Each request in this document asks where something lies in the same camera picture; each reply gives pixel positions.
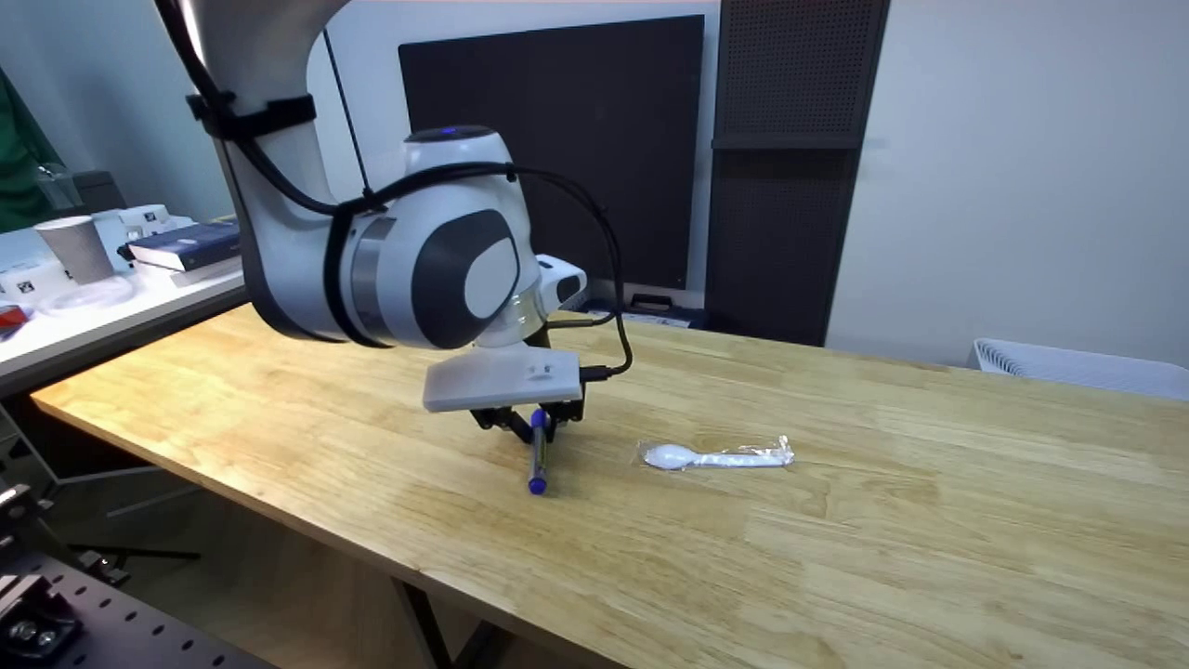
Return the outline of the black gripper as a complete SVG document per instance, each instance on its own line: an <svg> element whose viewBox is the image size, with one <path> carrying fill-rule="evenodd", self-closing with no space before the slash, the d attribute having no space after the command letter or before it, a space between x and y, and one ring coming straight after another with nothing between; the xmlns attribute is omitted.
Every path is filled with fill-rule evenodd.
<svg viewBox="0 0 1189 669"><path fill-rule="evenodd" d="M539 434L548 434L548 455L554 455L580 418L584 403L539 403L533 412L519 412L512 407L472 412L485 432L511 432L527 449L533 468L539 464Z"/></svg>

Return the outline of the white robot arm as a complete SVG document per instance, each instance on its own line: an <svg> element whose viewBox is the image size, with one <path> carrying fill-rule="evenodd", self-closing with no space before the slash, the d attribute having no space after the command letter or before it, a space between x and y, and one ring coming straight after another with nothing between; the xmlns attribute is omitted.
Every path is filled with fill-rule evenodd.
<svg viewBox="0 0 1189 669"><path fill-rule="evenodd" d="M396 181L332 191L308 57L345 4L158 0L225 155L249 297L297 339L430 350L427 408L548 448L584 412L584 371L543 320L584 272L533 248L519 169L491 129L424 129Z"/></svg>

